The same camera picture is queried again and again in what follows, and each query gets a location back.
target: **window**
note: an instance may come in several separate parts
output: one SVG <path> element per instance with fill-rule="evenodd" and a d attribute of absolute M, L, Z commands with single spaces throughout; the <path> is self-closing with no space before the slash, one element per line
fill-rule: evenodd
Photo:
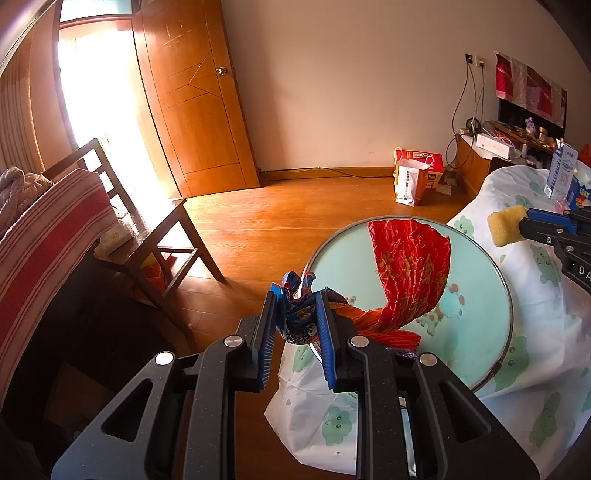
<path fill-rule="evenodd" d="M 130 14 L 132 0 L 64 0 L 60 22 L 94 15 Z"/>

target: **wooden chair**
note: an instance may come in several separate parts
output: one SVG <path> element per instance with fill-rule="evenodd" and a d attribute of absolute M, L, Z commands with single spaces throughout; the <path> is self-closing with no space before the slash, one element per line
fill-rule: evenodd
<path fill-rule="evenodd" d="M 123 188 L 123 185 L 121 185 L 121 182 L 117 178 L 117 175 L 113 171 L 113 168 L 107 159 L 105 151 L 96 138 L 92 139 L 86 145 L 80 147 L 66 158 L 60 160 L 54 166 L 48 168 L 43 173 L 43 175 L 48 179 L 54 179 L 60 173 L 64 172 L 74 164 L 82 168 L 86 168 L 83 157 L 92 150 L 95 151 L 100 161 L 100 166 L 94 169 L 94 172 L 98 174 L 105 173 L 107 175 L 109 181 L 113 185 L 113 188 L 107 192 L 109 198 L 113 199 L 114 197 L 119 196 L 121 202 L 129 212 L 128 218 L 125 218 L 124 220 L 130 224 L 135 234 L 133 239 L 128 240 L 121 247 L 111 253 L 109 255 L 109 260 L 99 261 L 106 268 L 110 268 L 111 270 L 129 275 L 135 281 L 138 287 L 144 292 L 146 297 L 154 304 L 154 306 L 159 308 L 176 326 L 176 328 L 183 333 L 187 339 L 187 342 L 189 343 L 189 346 L 195 347 L 196 344 L 193 332 L 183 322 L 182 318 L 178 315 L 175 308 L 170 303 L 170 295 L 176 290 L 183 278 L 187 275 L 191 266 L 198 258 L 201 258 L 204 265 L 212 273 L 216 280 L 225 281 L 225 279 L 209 251 L 207 250 L 207 247 L 201 240 L 201 237 L 197 233 L 197 230 L 189 218 L 187 211 L 185 210 L 184 204 L 186 199 L 180 198 L 171 200 L 170 208 L 166 210 L 166 213 L 164 214 L 163 219 L 160 221 L 158 226 L 154 229 L 146 227 L 146 223 L 144 222 L 141 214 L 135 207 L 130 196 Z M 158 244 L 177 222 L 183 228 L 193 247 L 159 247 Z M 164 260 L 162 255 L 163 252 L 190 254 L 187 261 L 183 264 L 174 277 L 170 267 Z M 166 290 L 163 294 L 159 293 L 154 288 L 154 286 L 146 279 L 140 270 L 142 263 L 150 256 L 150 254 L 153 254 L 156 257 L 156 260 L 164 272 L 164 279 L 168 283 L 168 286 L 166 287 Z"/>

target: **plastic bag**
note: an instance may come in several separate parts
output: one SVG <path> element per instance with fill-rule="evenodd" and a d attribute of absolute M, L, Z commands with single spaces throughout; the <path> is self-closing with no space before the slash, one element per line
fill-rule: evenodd
<path fill-rule="evenodd" d="M 427 188 L 430 166 L 430 163 L 410 158 L 397 160 L 394 171 L 396 202 L 413 207 L 419 204 Z"/>

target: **metal screw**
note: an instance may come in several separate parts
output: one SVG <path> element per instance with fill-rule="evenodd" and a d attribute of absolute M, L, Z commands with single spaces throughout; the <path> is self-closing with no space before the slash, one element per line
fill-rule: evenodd
<path fill-rule="evenodd" d="M 230 347 L 230 348 L 234 348 L 237 346 L 241 346 L 243 341 L 244 340 L 242 340 L 241 336 L 230 335 L 230 336 L 226 337 L 226 339 L 223 341 L 223 344 Z"/>
<path fill-rule="evenodd" d="M 363 335 L 355 335 L 351 340 L 351 345 L 356 346 L 357 348 L 363 348 L 364 346 L 369 345 L 369 340 L 367 337 Z"/>
<path fill-rule="evenodd" d="M 174 355 L 170 352 L 160 352 L 156 355 L 156 363 L 159 365 L 168 365 L 174 360 Z"/>
<path fill-rule="evenodd" d="M 437 363 L 437 357 L 432 353 L 422 354 L 419 360 L 423 365 L 425 365 L 425 367 L 432 367 Z"/>

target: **light green table top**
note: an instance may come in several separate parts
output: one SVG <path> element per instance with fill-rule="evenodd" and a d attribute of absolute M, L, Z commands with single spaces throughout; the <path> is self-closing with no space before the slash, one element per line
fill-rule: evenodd
<path fill-rule="evenodd" d="M 409 217 L 362 220 L 329 238 L 306 266 L 306 271 L 316 274 L 315 290 L 328 286 L 362 310 L 384 307 L 387 300 L 367 222 L 389 218 Z M 476 391 L 493 377 L 509 347 L 513 329 L 509 290 L 496 264 L 476 242 L 450 226 L 415 220 L 450 238 L 451 263 L 437 308 L 404 329 L 421 335 L 419 353 L 436 354 Z"/>

